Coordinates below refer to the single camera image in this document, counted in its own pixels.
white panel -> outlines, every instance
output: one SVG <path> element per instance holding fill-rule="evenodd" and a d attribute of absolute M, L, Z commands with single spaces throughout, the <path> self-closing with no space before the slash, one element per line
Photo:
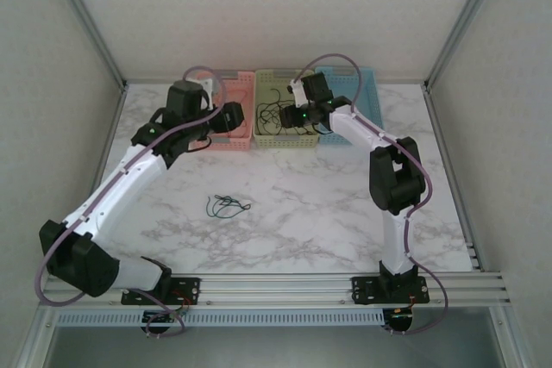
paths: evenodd
<path fill-rule="evenodd" d="M 66 0 L 0 0 L 0 366 L 33 319 L 38 231 L 86 196 L 117 91 Z"/>
<path fill-rule="evenodd" d="M 552 0 L 486 0 L 433 93 L 476 241 L 552 366 Z"/>
<path fill-rule="evenodd" d="M 322 53 L 341 52 L 374 67 L 381 80 L 426 77 L 465 1 L 85 3 L 126 78 L 173 79 L 197 63 L 241 69 L 296 67 Z"/>

blue basket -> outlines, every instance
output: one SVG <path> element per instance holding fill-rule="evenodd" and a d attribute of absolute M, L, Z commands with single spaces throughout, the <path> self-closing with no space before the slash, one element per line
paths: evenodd
<path fill-rule="evenodd" d="M 359 77 L 356 75 L 354 68 L 334 67 L 334 66 L 319 66 L 315 72 L 321 72 L 326 77 L 329 88 L 333 91 L 334 97 L 344 96 L 348 99 L 353 99 L 356 89 L 359 86 Z M 383 121 L 380 113 L 380 100 L 378 99 L 378 88 L 376 79 L 373 75 L 373 70 L 370 68 L 361 68 L 362 73 L 362 90 L 359 99 L 356 101 L 357 110 L 368 118 L 378 127 L 383 128 Z M 318 128 L 321 132 L 328 130 L 322 125 Z M 347 140 L 338 134 L 320 135 L 319 144 L 349 144 Z"/>

marble surface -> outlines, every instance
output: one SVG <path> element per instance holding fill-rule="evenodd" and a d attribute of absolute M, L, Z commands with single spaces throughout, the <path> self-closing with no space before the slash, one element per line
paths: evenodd
<path fill-rule="evenodd" d="M 106 172 L 135 130 L 164 105 L 166 84 L 130 86 Z M 437 271 L 471 271 L 449 185 L 418 85 L 379 86 L 386 129 L 410 135 L 435 186 L 414 215 L 415 257 Z M 207 197 L 252 208 L 210 218 Z M 112 236 L 111 253 L 146 255 L 175 272 L 377 271 L 381 212 L 370 200 L 367 156 L 353 147 L 186 154 L 152 183 Z"/>

pink basket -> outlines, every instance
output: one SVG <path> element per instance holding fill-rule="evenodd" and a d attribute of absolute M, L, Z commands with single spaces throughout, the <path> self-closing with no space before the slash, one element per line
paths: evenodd
<path fill-rule="evenodd" d="M 208 150 L 230 150 L 248 151 L 251 147 L 251 134 L 253 132 L 253 100 L 255 73 L 243 71 L 220 71 L 226 91 L 228 92 L 227 102 L 237 102 L 243 108 L 244 120 L 240 127 L 229 133 L 211 134 L 211 145 Z M 198 79 L 211 76 L 208 72 L 200 72 Z M 219 105 L 222 95 L 217 93 L 213 97 L 215 105 Z M 192 148 L 200 148 L 205 145 L 204 141 L 191 143 Z"/>

plastic basket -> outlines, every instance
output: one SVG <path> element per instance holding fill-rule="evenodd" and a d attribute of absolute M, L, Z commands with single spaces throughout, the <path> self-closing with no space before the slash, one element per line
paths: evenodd
<path fill-rule="evenodd" d="M 254 102 L 254 72 L 244 71 L 218 71 L 223 78 L 224 85 L 228 92 L 227 102 L 237 102 L 243 109 L 244 121 L 240 127 L 229 133 L 211 134 L 211 145 L 208 150 L 229 150 L 247 151 L 251 147 L 251 133 L 253 131 L 253 102 Z M 198 79 L 211 76 L 208 72 L 200 72 Z M 215 105 L 219 105 L 223 99 L 221 94 L 213 97 Z M 199 148 L 205 145 L 204 141 L 195 141 L 192 148 Z"/>
<path fill-rule="evenodd" d="M 359 77 L 354 68 L 339 66 L 319 66 L 315 72 L 321 72 L 326 77 L 329 88 L 333 91 L 334 97 L 344 96 L 353 99 L 359 86 Z M 366 118 L 383 128 L 383 121 L 380 112 L 380 100 L 378 99 L 378 88 L 370 68 L 361 68 L 362 90 L 359 99 L 356 101 L 357 110 Z M 320 132 L 328 130 L 322 125 L 319 126 Z M 320 135 L 320 144 L 328 145 L 350 145 L 348 140 L 338 134 Z"/>
<path fill-rule="evenodd" d="M 262 104 L 278 100 L 293 103 L 293 95 L 287 90 L 290 81 L 300 73 L 294 69 L 261 69 L 255 72 L 255 100 L 253 136 L 259 148 L 313 148 L 318 143 L 318 134 L 307 128 L 282 128 L 273 122 L 263 122 L 259 115 L 265 108 Z"/>

